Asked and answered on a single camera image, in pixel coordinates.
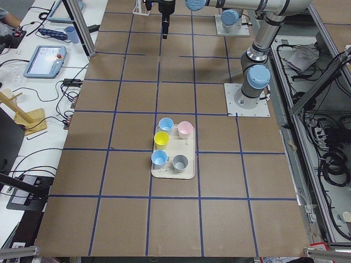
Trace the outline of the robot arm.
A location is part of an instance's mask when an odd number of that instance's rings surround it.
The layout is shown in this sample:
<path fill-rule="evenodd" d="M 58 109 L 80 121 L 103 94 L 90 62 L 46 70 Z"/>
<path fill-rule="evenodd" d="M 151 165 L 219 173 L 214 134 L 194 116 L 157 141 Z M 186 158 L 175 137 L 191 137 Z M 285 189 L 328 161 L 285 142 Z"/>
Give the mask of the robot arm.
<path fill-rule="evenodd" d="M 226 35 L 243 36 L 249 35 L 246 25 L 242 24 L 243 9 L 222 9 L 221 21 Z"/>
<path fill-rule="evenodd" d="M 261 92 L 268 86 L 270 71 L 264 65 L 270 47 L 287 16 L 305 10 L 311 1 L 185 1 L 188 9 L 198 11 L 205 6 L 227 9 L 247 9 L 265 12 L 264 21 L 252 43 L 241 57 L 244 83 L 234 95 L 235 103 L 244 109 L 258 105 Z"/>

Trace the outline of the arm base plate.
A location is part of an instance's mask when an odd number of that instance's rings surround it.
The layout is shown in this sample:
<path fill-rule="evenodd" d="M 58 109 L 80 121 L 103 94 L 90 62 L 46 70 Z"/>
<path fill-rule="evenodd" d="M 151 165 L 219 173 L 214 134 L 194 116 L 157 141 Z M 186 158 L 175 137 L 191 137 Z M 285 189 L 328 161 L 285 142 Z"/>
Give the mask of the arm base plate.
<path fill-rule="evenodd" d="M 241 90 L 241 83 L 225 83 L 224 93 L 228 116 L 232 117 L 270 117 L 268 100 L 264 91 L 258 98 L 247 98 Z"/>
<path fill-rule="evenodd" d="M 214 19 L 216 22 L 216 32 L 217 36 L 232 36 L 232 37 L 249 37 L 250 32 L 246 18 L 242 16 L 239 20 L 233 25 L 226 25 L 222 22 L 221 15 L 215 15 Z"/>

